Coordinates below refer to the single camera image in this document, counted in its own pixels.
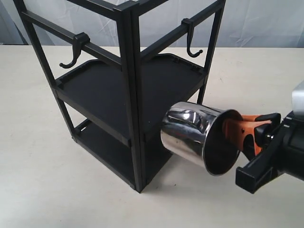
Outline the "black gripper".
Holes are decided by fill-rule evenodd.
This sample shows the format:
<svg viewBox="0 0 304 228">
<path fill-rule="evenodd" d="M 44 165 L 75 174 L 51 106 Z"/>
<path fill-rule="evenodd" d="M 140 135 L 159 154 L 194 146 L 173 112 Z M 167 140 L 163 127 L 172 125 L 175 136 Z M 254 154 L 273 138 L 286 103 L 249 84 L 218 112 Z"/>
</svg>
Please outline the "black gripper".
<svg viewBox="0 0 304 228">
<path fill-rule="evenodd" d="M 242 115 L 242 118 L 226 119 L 223 123 L 226 140 L 251 160 L 246 166 L 237 167 L 235 184 L 254 194 L 285 173 L 303 181 L 304 117 L 291 111 L 281 124 L 279 113 Z M 278 125 L 272 141 L 261 152 L 262 148 L 255 142 L 254 130 L 273 130 Z"/>
</svg>

